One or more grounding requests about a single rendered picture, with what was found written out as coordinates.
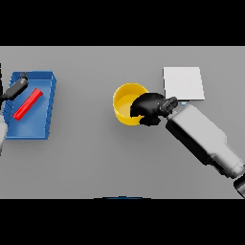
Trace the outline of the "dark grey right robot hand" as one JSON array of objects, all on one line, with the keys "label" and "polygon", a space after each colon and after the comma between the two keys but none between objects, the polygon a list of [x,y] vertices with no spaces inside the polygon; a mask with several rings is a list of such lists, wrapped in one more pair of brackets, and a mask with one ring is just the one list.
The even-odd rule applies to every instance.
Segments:
[{"label": "dark grey right robot hand", "polygon": [[140,124],[158,125],[160,118],[169,116],[178,105],[176,97],[166,99],[159,93],[144,93],[136,98],[130,106],[130,117],[142,116]]}]

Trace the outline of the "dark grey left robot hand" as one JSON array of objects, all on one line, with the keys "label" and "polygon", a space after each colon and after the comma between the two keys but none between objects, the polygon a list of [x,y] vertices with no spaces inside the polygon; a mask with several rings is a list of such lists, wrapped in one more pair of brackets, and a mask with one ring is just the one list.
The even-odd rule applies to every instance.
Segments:
[{"label": "dark grey left robot hand", "polygon": [[5,100],[14,100],[19,96],[29,85],[27,74],[22,72],[19,80],[6,90],[3,95],[0,95],[0,103]]}]

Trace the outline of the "yellow bowl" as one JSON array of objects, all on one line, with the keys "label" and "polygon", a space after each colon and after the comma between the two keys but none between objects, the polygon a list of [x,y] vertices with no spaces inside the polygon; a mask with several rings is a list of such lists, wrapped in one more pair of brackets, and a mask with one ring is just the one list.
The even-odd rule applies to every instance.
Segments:
[{"label": "yellow bowl", "polygon": [[140,124],[142,116],[130,117],[130,106],[140,95],[147,93],[145,87],[137,82],[129,82],[121,85],[113,94],[113,109],[116,118],[127,126]]}]

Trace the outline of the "red beaker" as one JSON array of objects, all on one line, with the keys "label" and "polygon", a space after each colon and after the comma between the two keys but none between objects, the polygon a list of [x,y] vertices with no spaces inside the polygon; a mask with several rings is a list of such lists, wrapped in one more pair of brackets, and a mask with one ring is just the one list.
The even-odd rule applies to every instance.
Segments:
[{"label": "red beaker", "polygon": [[12,117],[17,121],[20,121],[42,95],[43,92],[40,89],[35,88],[13,113]]}]

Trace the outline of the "blue tray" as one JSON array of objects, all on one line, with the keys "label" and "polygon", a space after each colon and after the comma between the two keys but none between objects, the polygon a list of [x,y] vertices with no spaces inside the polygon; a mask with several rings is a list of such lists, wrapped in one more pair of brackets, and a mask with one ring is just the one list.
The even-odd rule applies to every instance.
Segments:
[{"label": "blue tray", "polygon": [[[53,71],[29,71],[27,78],[28,87],[14,100],[7,100],[2,109],[2,115],[8,125],[7,140],[47,140],[50,134],[56,93],[55,74]],[[43,95],[19,121],[16,120],[12,115],[35,88]]]}]

